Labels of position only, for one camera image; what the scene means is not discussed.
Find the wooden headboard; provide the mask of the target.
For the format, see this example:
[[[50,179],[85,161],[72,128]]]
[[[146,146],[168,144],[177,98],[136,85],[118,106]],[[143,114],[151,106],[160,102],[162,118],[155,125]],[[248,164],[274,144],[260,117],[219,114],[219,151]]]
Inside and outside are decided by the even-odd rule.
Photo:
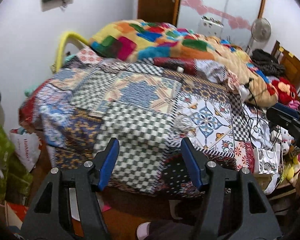
[[[284,65],[286,78],[296,87],[300,99],[300,60],[283,48],[279,41],[275,42],[271,55],[277,59],[279,64]]]

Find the white pump bottle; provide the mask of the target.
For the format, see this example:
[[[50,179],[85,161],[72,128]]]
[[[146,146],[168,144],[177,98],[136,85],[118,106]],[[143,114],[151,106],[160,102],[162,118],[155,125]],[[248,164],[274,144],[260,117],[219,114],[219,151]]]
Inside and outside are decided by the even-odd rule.
[[[239,94],[242,102],[251,102],[253,100],[253,94],[250,91],[250,83],[253,81],[253,78],[249,78],[249,81],[245,84],[239,85]]]

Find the yellow plush toy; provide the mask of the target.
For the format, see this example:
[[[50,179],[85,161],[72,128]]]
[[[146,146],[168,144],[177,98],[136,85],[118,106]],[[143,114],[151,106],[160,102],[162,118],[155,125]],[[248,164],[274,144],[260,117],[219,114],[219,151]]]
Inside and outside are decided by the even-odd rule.
[[[297,156],[294,156],[292,159],[288,159],[285,162],[282,178],[290,184],[293,184],[298,179],[299,172],[300,161]]]

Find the white shopping bag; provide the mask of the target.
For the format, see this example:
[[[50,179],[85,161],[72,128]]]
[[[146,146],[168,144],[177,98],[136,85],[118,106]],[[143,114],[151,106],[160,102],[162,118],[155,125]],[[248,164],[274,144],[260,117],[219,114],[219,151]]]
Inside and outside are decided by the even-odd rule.
[[[28,133],[25,129],[19,128],[10,130],[10,139],[20,162],[28,172],[31,172],[41,154],[42,144],[39,137],[36,133]]]

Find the red plush toy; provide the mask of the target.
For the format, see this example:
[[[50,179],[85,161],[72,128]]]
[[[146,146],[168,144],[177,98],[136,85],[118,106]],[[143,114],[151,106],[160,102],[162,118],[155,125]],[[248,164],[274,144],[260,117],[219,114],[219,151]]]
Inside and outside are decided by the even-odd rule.
[[[299,101],[295,86],[286,78],[280,77],[273,80],[271,84],[277,90],[279,103],[288,106],[291,102]]]

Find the white kitty plush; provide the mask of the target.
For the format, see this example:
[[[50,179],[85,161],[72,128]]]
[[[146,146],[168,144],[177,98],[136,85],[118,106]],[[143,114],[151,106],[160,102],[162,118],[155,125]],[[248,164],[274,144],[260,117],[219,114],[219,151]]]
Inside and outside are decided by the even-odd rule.
[[[281,128],[281,138],[282,155],[287,155],[291,144],[294,142],[294,138],[284,128]]]

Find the white sliding wardrobe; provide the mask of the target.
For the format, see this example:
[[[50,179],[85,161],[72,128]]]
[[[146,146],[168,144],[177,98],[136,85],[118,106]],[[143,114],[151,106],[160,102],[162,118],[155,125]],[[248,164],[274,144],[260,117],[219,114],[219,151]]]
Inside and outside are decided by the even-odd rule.
[[[220,39],[246,48],[251,26],[262,15],[265,0],[180,0],[177,27],[197,33],[202,16],[224,25]]]

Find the colourful patchwork fleece blanket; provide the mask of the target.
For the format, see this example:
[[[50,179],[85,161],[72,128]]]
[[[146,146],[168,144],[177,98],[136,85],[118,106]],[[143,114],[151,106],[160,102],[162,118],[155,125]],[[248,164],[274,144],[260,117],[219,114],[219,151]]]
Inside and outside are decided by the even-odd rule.
[[[215,36],[206,37],[169,23],[122,20],[107,24],[89,39],[88,44],[101,56],[127,62],[177,61],[185,73],[191,75],[200,72],[195,60],[213,60],[234,73],[239,84],[249,86],[253,104],[270,107],[279,100],[275,87],[253,69],[248,54]]]

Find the patterned patchwork bed cover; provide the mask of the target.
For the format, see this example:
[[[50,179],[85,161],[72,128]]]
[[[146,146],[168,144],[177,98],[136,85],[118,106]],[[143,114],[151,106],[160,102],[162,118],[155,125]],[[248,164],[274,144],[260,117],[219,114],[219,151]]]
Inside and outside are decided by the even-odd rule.
[[[116,138],[111,186],[181,198],[198,195],[181,156],[183,138],[223,167],[253,168],[244,114],[223,83],[84,48],[29,95],[19,122],[45,141],[59,168],[77,168]]]

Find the white standing fan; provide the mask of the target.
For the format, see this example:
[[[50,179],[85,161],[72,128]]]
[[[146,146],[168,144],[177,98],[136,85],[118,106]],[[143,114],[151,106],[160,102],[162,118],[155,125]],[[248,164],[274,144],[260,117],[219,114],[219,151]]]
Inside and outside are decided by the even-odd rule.
[[[251,51],[254,42],[264,43],[270,39],[271,36],[271,25],[266,18],[258,18],[254,20],[251,29],[251,38],[248,42],[246,53]]]

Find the white bottle cap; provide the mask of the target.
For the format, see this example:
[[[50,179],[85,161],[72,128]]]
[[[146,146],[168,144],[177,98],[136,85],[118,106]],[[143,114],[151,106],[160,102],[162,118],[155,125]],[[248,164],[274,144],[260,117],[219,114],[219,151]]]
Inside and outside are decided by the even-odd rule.
[[[183,73],[183,72],[184,72],[184,68],[182,68],[182,67],[177,67],[177,72]]]

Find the brown wooden door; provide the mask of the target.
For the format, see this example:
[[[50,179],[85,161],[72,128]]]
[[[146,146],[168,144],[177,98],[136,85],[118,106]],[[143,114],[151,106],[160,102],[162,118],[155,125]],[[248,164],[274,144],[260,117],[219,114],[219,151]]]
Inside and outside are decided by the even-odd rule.
[[[138,19],[177,24],[180,0],[138,0]]]

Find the white small cabinet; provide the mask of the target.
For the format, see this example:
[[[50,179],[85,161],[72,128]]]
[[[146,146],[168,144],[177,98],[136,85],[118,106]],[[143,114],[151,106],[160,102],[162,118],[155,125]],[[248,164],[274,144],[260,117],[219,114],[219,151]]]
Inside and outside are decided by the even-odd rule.
[[[198,25],[197,33],[204,36],[220,37],[223,27],[224,25],[222,22],[211,17],[202,16]]]

